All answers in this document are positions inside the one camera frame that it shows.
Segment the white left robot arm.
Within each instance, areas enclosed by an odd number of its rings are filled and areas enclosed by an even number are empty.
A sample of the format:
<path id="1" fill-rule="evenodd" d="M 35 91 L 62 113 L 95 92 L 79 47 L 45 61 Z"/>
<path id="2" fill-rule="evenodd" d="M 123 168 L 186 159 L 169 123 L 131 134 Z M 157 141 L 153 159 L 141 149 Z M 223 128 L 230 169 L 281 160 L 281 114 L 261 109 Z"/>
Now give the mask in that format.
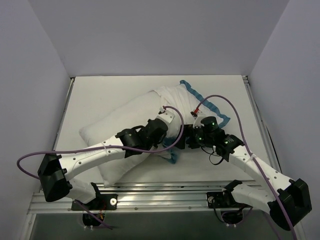
<path id="1" fill-rule="evenodd" d="M 77 154 L 45 154 L 37 171 L 45 200 L 55 202 L 67 197 L 80 201 L 90 210 L 97 209 L 101 203 L 97 185 L 75 177 L 114 160 L 141 160 L 142 151 L 157 147 L 167 135 L 168 129 L 167 121 L 150 119 L 140 130 L 126 128 Z"/>

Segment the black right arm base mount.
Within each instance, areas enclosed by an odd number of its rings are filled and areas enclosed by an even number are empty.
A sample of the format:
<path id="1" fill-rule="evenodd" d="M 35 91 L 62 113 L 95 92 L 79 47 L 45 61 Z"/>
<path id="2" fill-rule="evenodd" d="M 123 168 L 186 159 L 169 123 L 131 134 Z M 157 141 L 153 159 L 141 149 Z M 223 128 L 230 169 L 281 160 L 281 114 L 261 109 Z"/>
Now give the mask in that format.
<path id="1" fill-rule="evenodd" d="M 236 202 L 230 193 L 224 193 L 222 191 L 207 192 L 206 199 L 207 206 L 210 209 L 250 208 L 247 204 Z"/>

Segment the blue houndstooth pillow with pillowcase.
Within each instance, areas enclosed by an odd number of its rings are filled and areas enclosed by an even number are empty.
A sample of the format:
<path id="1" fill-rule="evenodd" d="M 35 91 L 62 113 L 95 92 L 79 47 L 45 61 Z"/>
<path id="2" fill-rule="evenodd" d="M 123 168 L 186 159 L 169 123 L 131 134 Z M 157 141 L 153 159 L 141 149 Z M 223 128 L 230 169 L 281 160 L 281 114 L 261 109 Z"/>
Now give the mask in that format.
<path id="1" fill-rule="evenodd" d="M 160 97 L 160 106 L 171 106 L 176 108 L 182 115 L 184 126 L 193 125 L 195 119 L 191 112 L 194 111 L 197 105 L 204 99 L 204 97 L 198 93 L 192 86 L 185 80 L 181 80 L 176 86 L 161 86 L 155 90 Z M 199 107 L 199 110 L 206 116 L 216 117 L 218 126 L 224 128 L 231 118 L 223 114 L 219 108 L 212 102 L 205 100 Z M 169 126 L 166 138 L 163 140 L 162 145 L 164 147 L 170 146 L 179 135 L 181 127 L 181 119 L 179 115 L 176 117 Z M 169 149 L 171 159 L 168 161 L 175 164 L 179 158 L 179 154 L 173 148 Z"/>

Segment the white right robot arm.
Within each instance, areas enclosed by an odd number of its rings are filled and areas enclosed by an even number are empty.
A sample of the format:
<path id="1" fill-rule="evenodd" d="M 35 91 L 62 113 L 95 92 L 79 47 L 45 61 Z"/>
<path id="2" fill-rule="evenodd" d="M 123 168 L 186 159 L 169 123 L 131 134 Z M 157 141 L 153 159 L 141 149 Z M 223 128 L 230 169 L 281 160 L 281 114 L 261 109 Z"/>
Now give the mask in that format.
<path id="1" fill-rule="evenodd" d="M 239 203 L 257 208 L 269 214 L 286 231 L 290 231 L 312 210 L 309 186 L 305 181 L 300 178 L 293 180 L 265 163 L 251 153 L 240 138 L 225 133 L 214 116 L 184 126 L 178 148 L 185 147 L 214 149 L 219 157 L 262 186 L 258 190 L 240 180 L 233 180 L 223 188 L 222 200 L 227 206 Z"/>

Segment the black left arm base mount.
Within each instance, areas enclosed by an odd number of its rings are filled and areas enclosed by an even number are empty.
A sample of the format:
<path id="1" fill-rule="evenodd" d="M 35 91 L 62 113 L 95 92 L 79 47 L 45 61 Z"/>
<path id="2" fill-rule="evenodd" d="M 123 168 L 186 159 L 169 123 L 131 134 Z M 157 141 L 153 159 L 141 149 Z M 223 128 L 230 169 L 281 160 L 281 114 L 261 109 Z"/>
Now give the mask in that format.
<path id="1" fill-rule="evenodd" d="M 88 210 L 104 211 L 104 210 L 116 210 L 118 204 L 117 194 L 101 194 L 98 196 L 80 196 L 76 198 L 83 206 Z"/>

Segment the white pillow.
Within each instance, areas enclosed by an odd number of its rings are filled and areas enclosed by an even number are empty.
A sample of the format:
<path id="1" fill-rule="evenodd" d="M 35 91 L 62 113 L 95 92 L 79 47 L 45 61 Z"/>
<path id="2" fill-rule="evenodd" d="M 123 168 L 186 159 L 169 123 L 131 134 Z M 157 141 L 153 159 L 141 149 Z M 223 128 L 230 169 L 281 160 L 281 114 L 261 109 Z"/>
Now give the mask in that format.
<path id="1" fill-rule="evenodd" d="M 124 129 L 145 126 L 149 119 L 154 119 L 158 115 L 162 106 L 171 104 L 155 91 L 150 91 L 114 109 L 102 119 L 82 127 L 79 135 L 89 147 L 99 144 Z M 109 187 L 119 182 L 127 172 L 141 164 L 149 155 L 142 153 L 99 165 L 97 168 L 104 186 Z"/>

